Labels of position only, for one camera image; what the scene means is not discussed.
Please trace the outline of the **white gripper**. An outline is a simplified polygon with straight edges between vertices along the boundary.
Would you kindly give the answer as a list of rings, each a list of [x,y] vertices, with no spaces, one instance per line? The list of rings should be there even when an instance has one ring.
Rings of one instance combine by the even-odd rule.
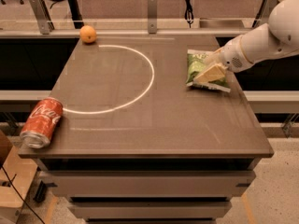
[[[228,41],[222,48],[208,53],[204,59],[207,67],[193,81],[196,83],[207,83],[224,78],[226,69],[234,73],[250,69],[253,63],[246,58],[242,50],[241,38],[242,36],[239,35]]]

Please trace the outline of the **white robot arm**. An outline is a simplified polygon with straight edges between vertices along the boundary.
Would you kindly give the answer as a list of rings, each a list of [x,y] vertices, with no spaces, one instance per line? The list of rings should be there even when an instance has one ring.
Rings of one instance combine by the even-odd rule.
[[[192,80],[208,83],[239,73],[264,60],[297,55],[299,51],[299,0],[283,0],[269,15],[268,22],[239,35],[207,55],[206,66]]]

